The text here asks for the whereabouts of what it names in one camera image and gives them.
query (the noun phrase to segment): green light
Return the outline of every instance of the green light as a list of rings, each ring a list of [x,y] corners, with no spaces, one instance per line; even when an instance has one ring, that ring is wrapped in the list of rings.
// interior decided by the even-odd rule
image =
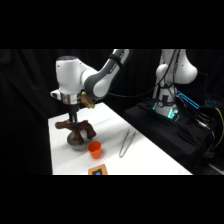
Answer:
[[[154,107],[152,108],[153,110],[155,110],[157,103],[155,103]]]
[[[173,112],[173,109],[170,109],[170,113],[168,115],[168,118],[173,119],[175,116],[175,113]]]

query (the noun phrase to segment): cable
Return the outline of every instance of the cable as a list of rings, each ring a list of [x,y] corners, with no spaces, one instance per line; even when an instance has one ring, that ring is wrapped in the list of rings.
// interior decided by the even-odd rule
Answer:
[[[122,96],[122,95],[116,95],[116,94],[113,94],[113,93],[109,93],[108,95],[116,96],[116,97],[121,97],[121,98],[138,98],[138,97],[141,97],[141,96],[144,96],[144,95],[150,93],[151,91],[153,91],[153,90],[155,89],[156,86],[158,86],[158,85],[165,79],[165,77],[166,77],[166,75],[167,75],[167,73],[168,73],[168,71],[169,71],[169,69],[170,69],[170,66],[171,66],[171,64],[172,64],[172,62],[173,62],[173,58],[174,58],[174,56],[175,56],[176,51],[177,51],[177,49],[174,50],[174,53],[173,53],[173,55],[172,55],[170,64],[169,64],[169,66],[168,66],[168,68],[167,68],[167,70],[166,70],[166,73],[165,73],[164,76],[162,77],[162,79],[161,79],[161,80],[160,80],[154,87],[152,87],[150,90],[148,90],[147,92],[142,93],[142,94],[139,94],[139,95],[136,95],[136,96]]]
[[[174,96],[173,96],[173,94],[172,94],[171,91],[170,91],[170,87],[171,87],[171,86],[168,88],[168,90],[169,90],[169,92],[170,92],[170,94],[171,94],[171,96],[172,96],[173,101],[174,101],[175,104],[176,104],[176,98],[175,98],[175,96],[176,96],[175,75],[176,75],[177,68],[178,68],[178,61],[179,61],[180,51],[181,51],[181,49],[179,49],[179,52],[178,52],[178,54],[177,54],[177,58],[176,58],[176,62],[175,62],[175,65],[174,65],[174,73],[173,73]],[[190,133],[191,137],[192,137],[193,140],[194,140],[194,143],[195,143],[196,147],[198,148],[198,144],[197,144],[197,141],[196,141],[196,139],[195,139],[195,136],[194,136],[194,135],[192,134],[192,132],[190,131],[190,128],[188,127],[188,125],[187,125],[187,123],[186,123],[186,121],[185,121],[185,119],[184,119],[184,117],[183,117],[183,115],[182,115],[180,109],[178,109],[178,112],[180,113],[180,116],[182,117],[182,119],[183,119],[183,121],[184,121],[184,125],[185,125],[185,127],[187,127],[188,132]]]
[[[222,132],[221,139],[219,140],[219,142],[217,143],[217,145],[216,145],[213,149],[217,148],[217,147],[220,145],[220,143],[222,142],[223,137],[224,137],[224,119],[223,119],[223,116],[222,116],[221,111],[220,111],[218,108],[216,108],[216,110],[218,111],[218,113],[219,113],[219,115],[220,115],[220,117],[221,117],[221,120],[222,120],[223,132]]]

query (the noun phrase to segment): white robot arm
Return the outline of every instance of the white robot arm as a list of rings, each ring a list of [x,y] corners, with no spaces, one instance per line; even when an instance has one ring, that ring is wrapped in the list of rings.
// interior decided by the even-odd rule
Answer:
[[[175,105],[176,90],[174,83],[190,84],[197,77],[198,71],[188,60],[186,49],[163,49],[163,63],[157,69],[157,83],[160,82],[158,101],[154,107],[155,112],[173,119],[178,113]],[[157,96],[155,88],[153,98]]]
[[[133,49],[114,49],[109,60],[100,71],[89,67],[76,57],[61,57],[56,62],[59,89],[51,96],[68,106],[70,122],[77,123],[82,90],[93,100],[107,96],[114,80],[128,62]]]

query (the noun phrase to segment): black cable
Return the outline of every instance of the black cable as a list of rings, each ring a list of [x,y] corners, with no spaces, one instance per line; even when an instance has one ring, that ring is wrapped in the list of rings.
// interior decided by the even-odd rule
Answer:
[[[170,66],[171,66],[171,64],[172,64],[172,62],[173,62],[173,58],[174,58],[174,56],[175,56],[176,50],[177,50],[177,49],[174,50],[174,53],[173,53],[173,55],[172,55],[170,64],[169,64],[169,66],[168,66],[168,68],[167,68],[167,70],[166,70],[166,73],[164,74],[163,78],[162,78],[162,79],[161,79],[161,80],[160,80],[154,87],[152,87],[152,88],[151,88],[150,90],[148,90],[147,92],[142,93],[142,94],[139,94],[139,95],[136,95],[136,96],[122,96],[122,95],[116,95],[116,94],[113,94],[113,93],[109,93],[108,95],[116,96],[116,97],[121,97],[121,98],[138,98],[138,97],[141,97],[141,96],[144,96],[144,95],[150,93],[151,91],[153,91],[153,90],[155,89],[155,87],[157,87],[157,86],[158,86],[158,85],[165,79],[165,77],[166,77],[166,75],[167,75],[167,73],[168,73],[168,71],[169,71],[169,69],[170,69]]]
[[[172,86],[174,87],[174,96],[176,96],[175,75],[176,75],[176,71],[177,71],[177,67],[178,67],[178,61],[179,61],[180,51],[181,51],[181,49],[179,49],[179,52],[178,52],[178,54],[177,54],[177,59],[176,59],[175,65],[174,65],[173,85],[172,85]],[[170,92],[170,94],[171,94],[171,96],[172,96],[172,98],[173,98],[173,101],[174,101],[175,104],[177,105],[177,103],[176,103],[176,98],[175,98],[175,97],[173,96],[173,94],[171,93],[171,91],[170,91],[170,87],[168,88],[168,90],[169,90],[169,92]],[[188,132],[190,133],[191,137],[193,138],[196,147],[200,149],[200,147],[198,147],[198,144],[197,144],[197,141],[196,141],[195,136],[194,136],[194,135],[192,134],[192,132],[190,131],[190,128],[188,127],[187,122],[185,121],[185,119],[184,119],[184,117],[183,117],[183,115],[182,115],[182,113],[181,113],[181,111],[180,111],[179,108],[178,108],[178,112],[180,113],[180,116],[181,116],[182,119],[183,119],[183,122],[184,122],[185,127],[187,128]]]

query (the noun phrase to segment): blue light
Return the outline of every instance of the blue light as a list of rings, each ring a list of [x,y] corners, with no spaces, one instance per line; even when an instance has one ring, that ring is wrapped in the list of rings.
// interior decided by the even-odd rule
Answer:
[[[191,104],[193,107],[195,107],[196,109],[199,109],[199,105],[197,103],[195,103],[193,100],[191,100],[190,98],[188,98],[187,96],[185,96],[183,93],[181,93],[180,91],[177,92],[178,95],[184,99],[187,103]]]

